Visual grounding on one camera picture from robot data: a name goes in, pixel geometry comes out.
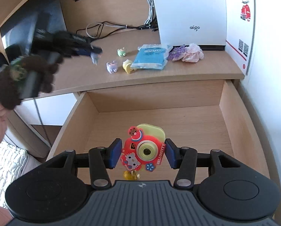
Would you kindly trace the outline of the left hand brown glove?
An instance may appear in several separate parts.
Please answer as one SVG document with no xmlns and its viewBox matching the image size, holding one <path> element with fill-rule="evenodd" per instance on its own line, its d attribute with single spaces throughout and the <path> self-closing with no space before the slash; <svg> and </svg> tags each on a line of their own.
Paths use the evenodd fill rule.
<svg viewBox="0 0 281 226">
<path fill-rule="evenodd" d="M 42 78 L 40 91 L 51 93 L 54 74 L 62 62 L 62 56 L 57 56 L 56 62 L 49 64 L 43 57 L 33 55 L 19 57 L 11 65 L 3 66 L 0 70 L 0 110 L 12 110 L 21 104 L 20 92 L 23 90 L 29 73 L 39 73 Z"/>
</svg>

